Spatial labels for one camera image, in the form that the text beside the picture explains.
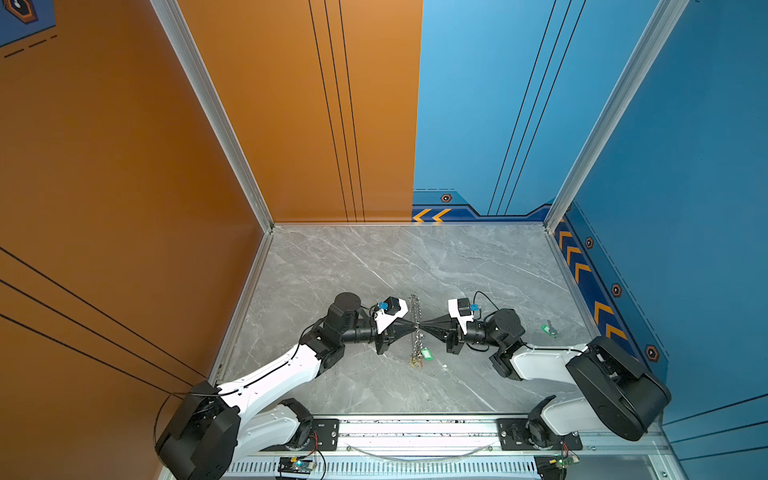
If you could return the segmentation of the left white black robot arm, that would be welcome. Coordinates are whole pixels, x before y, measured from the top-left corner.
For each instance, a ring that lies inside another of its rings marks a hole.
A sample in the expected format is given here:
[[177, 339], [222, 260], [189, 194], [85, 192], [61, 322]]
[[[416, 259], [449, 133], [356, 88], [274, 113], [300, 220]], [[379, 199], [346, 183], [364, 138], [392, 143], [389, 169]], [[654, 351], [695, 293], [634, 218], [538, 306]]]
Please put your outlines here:
[[383, 354], [414, 331], [408, 313], [401, 298], [364, 308], [358, 295], [338, 294], [327, 313], [276, 360], [219, 386], [203, 381], [185, 393], [154, 439], [158, 459], [176, 479], [219, 479], [249, 455], [305, 446], [313, 415], [288, 392], [332, 368], [349, 344], [371, 343]]

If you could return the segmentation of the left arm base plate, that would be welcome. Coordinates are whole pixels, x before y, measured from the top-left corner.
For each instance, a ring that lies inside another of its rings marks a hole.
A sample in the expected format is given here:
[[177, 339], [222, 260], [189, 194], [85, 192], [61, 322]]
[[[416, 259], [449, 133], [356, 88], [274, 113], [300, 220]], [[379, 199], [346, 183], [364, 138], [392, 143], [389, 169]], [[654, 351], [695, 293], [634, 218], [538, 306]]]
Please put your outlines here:
[[338, 418], [315, 418], [311, 426], [300, 426], [299, 432], [287, 443], [274, 445], [265, 452], [310, 451], [318, 448], [321, 452], [336, 451], [338, 448], [340, 420]]

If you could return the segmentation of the bunch of coloured keys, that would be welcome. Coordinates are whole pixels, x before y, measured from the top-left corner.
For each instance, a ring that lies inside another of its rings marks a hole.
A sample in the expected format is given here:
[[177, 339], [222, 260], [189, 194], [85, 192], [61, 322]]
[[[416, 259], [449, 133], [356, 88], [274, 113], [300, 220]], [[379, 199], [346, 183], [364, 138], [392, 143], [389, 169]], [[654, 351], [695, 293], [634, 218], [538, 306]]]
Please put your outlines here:
[[426, 347], [416, 347], [410, 357], [410, 365], [412, 367], [423, 367], [425, 362], [432, 361], [433, 356], [431, 351]]

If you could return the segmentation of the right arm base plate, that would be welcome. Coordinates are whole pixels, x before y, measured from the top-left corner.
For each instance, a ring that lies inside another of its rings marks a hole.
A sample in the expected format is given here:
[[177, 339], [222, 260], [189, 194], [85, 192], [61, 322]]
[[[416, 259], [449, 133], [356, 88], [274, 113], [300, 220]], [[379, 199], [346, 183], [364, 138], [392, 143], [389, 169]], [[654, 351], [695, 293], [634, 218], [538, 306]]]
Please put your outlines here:
[[581, 451], [577, 433], [557, 436], [542, 423], [527, 418], [503, 417], [496, 420], [497, 436], [503, 451]]

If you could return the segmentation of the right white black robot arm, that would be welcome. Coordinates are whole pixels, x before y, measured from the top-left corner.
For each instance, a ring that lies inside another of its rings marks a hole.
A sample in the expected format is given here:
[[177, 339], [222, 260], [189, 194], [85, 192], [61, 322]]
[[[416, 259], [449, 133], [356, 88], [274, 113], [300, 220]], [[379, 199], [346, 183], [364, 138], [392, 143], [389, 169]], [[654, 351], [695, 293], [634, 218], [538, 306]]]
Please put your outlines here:
[[505, 379], [577, 388], [545, 397], [527, 415], [524, 441], [537, 449], [551, 449], [569, 434], [603, 429], [637, 441], [672, 400], [663, 381], [614, 340], [598, 336], [566, 347], [532, 345], [523, 340], [525, 329], [513, 309], [477, 320], [469, 307], [451, 307], [420, 328], [443, 341], [452, 354], [471, 344], [494, 347], [489, 360]]

